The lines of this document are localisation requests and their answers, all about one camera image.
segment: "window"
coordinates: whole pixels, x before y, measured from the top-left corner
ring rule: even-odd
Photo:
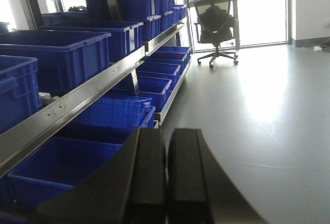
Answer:
[[[12,30],[12,29],[16,29],[16,23],[15,23],[15,19],[14,16],[11,12],[11,8],[10,8],[10,4],[8,0],[1,0],[0,1],[0,22],[8,22],[10,23],[8,25],[8,29]]]

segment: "mesh chair back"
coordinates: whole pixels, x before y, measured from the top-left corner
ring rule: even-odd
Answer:
[[[223,26],[230,17],[230,0],[199,0],[194,2],[194,5],[202,27],[201,43],[212,43],[216,46],[221,41],[232,38],[230,28]]]

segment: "plastic storage crate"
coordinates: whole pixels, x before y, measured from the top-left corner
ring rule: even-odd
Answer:
[[[0,56],[0,134],[41,109],[37,59]]]
[[[152,106],[151,110],[147,112],[146,117],[140,124],[140,127],[154,127],[155,109],[156,108]],[[65,126],[65,134],[67,137],[117,144],[123,144],[131,132],[132,130],[71,123]]]
[[[160,112],[170,96],[171,82],[170,79],[164,78],[138,77],[140,97],[152,98],[151,105]],[[127,95],[124,82],[119,82],[106,94]]]
[[[109,67],[110,33],[18,30],[0,35],[0,54],[36,57],[41,92],[65,94]]]
[[[192,49],[191,47],[181,47],[181,46],[162,46],[155,52],[158,53],[185,53],[187,54],[187,58],[185,60],[185,65],[188,64],[188,61],[190,60]]]
[[[187,16],[187,5],[172,5],[175,10],[178,10],[178,18],[179,20],[183,19]]]
[[[145,62],[136,70],[138,76],[170,79],[172,81],[171,90],[180,77],[180,65],[175,64]]]
[[[141,22],[69,21],[40,29],[108,32],[109,61],[116,62],[142,45]]]
[[[180,9],[179,8],[176,8],[176,7],[172,7],[172,11],[173,11],[172,23],[173,24],[177,24],[180,21],[180,19],[179,19]]]
[[[10,215],[0,212],[0,223],[1,224],[25,224],[28,222],[27,218]]]
[[[156,15],[154,0],[118,0],[123,19],[145,19]]]
[[[172,26],[173,11],[161,15],[160,31],[163,32]]]
[[[172,11],[173,0],[159,0],[159,13],[163,14]]]
[[[50,139],[8,173],[16,204],[33,210],[88,177],[120,147],[63,137]]]
[[[180,75],[183,73],[186,62],[187,54],[185,53],[153,53],[151,56],[144,58],[147,62],[167,63],[180,65]]]
[[[0,34],[8,32],[8,24],[7,22],[0,22]]]
[[[55,24],[71,20],[85,20],[87,19],[87,12],[85,11],[67,11],[67,12],[52,12],[41,14],[44,24]]]
[[[160,15],[160,0],[154,0],[154,8],[155,8],[155,14],[154,15]]]
[[[104,95],[71,122],[133,130],[151,109],[151,98]]]
[[[127,19],[131,22],[143,22],[142,41],[150,41],[160,34],[160,15],[148,17],[146,19]]]
[[[86,0],[88,16],[96,20],[110,20],[107,0]]]

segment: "office chair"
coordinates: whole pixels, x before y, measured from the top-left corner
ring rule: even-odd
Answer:
[[[235,27],[235,18],[229,15],[230,0],[198,0],[194,2],[196,8],[198,22],[196,25],[198,43],[212,43],[216,48],[214,53],[198,58],[200,65],[201,59],[212,57],[209,67],[214,66],[212,62],[219,56],[227,57],[234,60],[234,64],[238,64],[235,52],[220,52],[220,43],[231,40],[233,34],[231,27]],[[201,35],[199,36],[198,25],[201,26]]]

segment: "shelf rail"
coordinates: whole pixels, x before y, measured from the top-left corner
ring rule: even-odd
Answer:
[[[0,177],[137,68],[144,46],[0,135]]]

